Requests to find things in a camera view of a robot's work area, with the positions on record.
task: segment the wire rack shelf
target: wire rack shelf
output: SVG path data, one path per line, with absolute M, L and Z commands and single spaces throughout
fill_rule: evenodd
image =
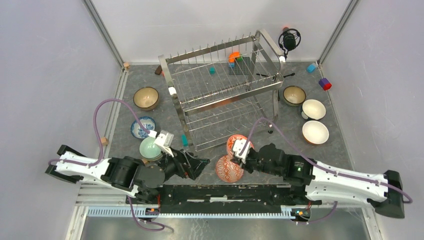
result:
M 262 47 L 261 37 L 279 66 Z M 239 56 L 231 66 L 234 52 Z M 280 71 L 285 58 L 264 30 L 169 58 L 162 55 L 159 61 L 193 152 L 219 146 L 266 117 L 257 94 L 272 91 L 274 119 L 278 115 L 277 89 L 283 84 Z

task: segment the red patterned bowl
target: red patterned bowl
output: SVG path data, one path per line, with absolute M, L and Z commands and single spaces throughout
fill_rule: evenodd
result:
M 218 177 L 227 183 L 235 183 L 243 176 L 244 170 L 234 162 L 231 156 L 225 155 L 216 163 L 215 172 Z
M 230 156 L 230 157 L 233 157 L 233 151 L 232 151 L 232 149 L 233 149 L 233 145 L 234 145 L 234 142 L 236 141 L 236 140 L 247 140 L 248 138 L 247 137 L 245 137 L 245 136 L 243 136 L 243 135 L 240 135 L 240 134 L 234 134 L 234 135 L 232 135 L 232 136 L 230 136 L 229 138 L 228 138 L 228 140 L 226 141 L 226 153 Z

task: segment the light green bowl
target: light green bowl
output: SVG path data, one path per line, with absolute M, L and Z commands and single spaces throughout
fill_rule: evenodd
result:
M 148 161 L 156 161 L 162 157 L 161 149 L 155 144 L 155 138 L 149 136 L 140 144 L 140 154 Z

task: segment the blue floral plate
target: blue floral plate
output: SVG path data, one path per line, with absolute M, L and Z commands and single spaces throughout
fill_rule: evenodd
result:
M 156 128 L 156 122 L 155 120 L 153 120 L 153 118 L 149 117 L 149 116 L 141 116 L 138 118 L 140 120 L 140 123 L 143 124 L 143 126 L 147 129 L 147 130 L 155 130 Z M 147 132 L 145 132 L 140 125 L 137 123 L 137 121 L 134 121 L 131 124 L 131 134 L 134 136 L 134 138 L 137 139 L 145 139 L 147 138 L 149 135 L 147 134 Z

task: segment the metal corner post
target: metal corner post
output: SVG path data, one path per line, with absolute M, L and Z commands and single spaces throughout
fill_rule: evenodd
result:
M 349 4 L 346 7 L 346 10 L 344 10 L 343 15 L 341 16 L 340 20 L 337 23 L 337 26 L 335 27 L 333 33 L 331 34 L 330 39 L 328 40 L 327 44 L 324 47 L 324 50 L 321 53 L 321 56 L 319 56 L 317 63 L 322 64 L 330 50 L 333 48 L 334 44 L 336 43 L 337 39 L 339 38 L 340 33 L 342 32 L 343 28 L 346 25 L 346 22 L 350 18 L 352 12 L 355 10 L 356 6 L 358 5 L 360 0 L 350 0 Z
M 118 65 L 121 68 L 123 68 L 124 67 L 124 60 L 122 59 L 117 47 L 115 46 L 111 35 L 109 35 L 109 32 L 106 29 L 106 26 L 103 23 L 102 19 L 100 18 L 100 15 L 97 12 L 96 7 L 94 6 L 92 0 L 82 0 L 82 3 L 84 3 L 85 7 L 87 8 L 88 13 L 90 14 L 90 16 L 93 19 L 98 31 L 100 32 L 101 36 L 103 37 L 104 41 L 106 42 L 107 46 L 109 47 L 110 51 L 112 52 L 113 57 L 115 58 L 116 62 L 118 63 Z

